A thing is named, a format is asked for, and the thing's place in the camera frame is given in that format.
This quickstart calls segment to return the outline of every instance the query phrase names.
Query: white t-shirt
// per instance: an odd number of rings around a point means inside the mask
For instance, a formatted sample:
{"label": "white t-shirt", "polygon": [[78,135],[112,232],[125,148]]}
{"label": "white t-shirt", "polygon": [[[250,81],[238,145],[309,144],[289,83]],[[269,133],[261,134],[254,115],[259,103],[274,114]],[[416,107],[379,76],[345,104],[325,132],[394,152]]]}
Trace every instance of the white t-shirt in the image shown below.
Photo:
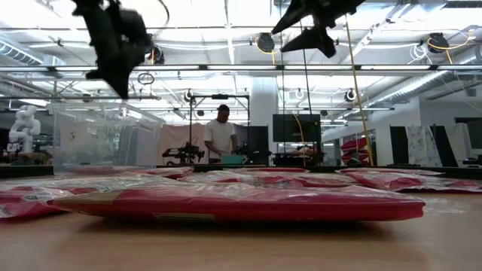
{"label": "white t-shirt", "polygon": [[[226,154],[231,152],[231,136],[233,135],[236,135],[236,131],[231,123],[220,123],[217,120],[211,120],[204,127],[204,141],[212,142],[218,150]],[[209,152],[209,158],[221,159],[213,151]]]}

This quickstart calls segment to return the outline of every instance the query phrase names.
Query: table surface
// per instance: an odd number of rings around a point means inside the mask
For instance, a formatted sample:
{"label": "table surface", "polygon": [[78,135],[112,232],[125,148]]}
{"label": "table surface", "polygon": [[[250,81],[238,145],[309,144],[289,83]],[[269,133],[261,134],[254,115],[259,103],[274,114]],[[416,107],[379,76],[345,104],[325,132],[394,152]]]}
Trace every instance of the table surface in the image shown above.
{"label": "table surface", "polygon": [[482,270],[482,196],[417,196],[426,215],[396,222],[0,221],[0,270]]}

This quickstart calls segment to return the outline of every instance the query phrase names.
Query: teal object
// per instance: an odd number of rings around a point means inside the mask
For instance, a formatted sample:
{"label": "teal object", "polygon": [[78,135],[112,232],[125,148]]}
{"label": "teal object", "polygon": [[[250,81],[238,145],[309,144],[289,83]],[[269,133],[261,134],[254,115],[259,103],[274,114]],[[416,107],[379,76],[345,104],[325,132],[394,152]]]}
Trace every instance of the teal object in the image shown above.
{"label": "teal object", "polygon": [[223,154],[221,155],[221,163],[225,165],[242,165],[243,157],[240,155]]}

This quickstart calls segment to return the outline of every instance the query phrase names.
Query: transparent container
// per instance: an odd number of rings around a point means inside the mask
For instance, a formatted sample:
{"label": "transparent container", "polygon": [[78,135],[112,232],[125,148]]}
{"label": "transparent container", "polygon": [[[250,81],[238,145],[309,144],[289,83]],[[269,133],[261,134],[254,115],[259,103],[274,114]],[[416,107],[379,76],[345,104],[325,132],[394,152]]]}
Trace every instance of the transparent container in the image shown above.
{"label": "transparent container", "polygon": [[53,170],[58,174],[114,174],[157,166],[164,120],[124,103],[58,103]]}

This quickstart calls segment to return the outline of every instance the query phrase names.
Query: white column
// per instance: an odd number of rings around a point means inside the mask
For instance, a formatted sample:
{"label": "white column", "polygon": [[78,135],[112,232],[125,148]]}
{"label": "white column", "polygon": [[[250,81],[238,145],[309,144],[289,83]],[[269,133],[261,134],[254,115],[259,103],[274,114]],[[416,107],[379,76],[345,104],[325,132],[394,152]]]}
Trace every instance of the white column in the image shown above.
{"label": "white column", "polygon": [[276,78],[253,78],[250,96],[251,125],[268,126],[269,149],[276,153],[273,142],[273,115],[278,114],[279,98]]}

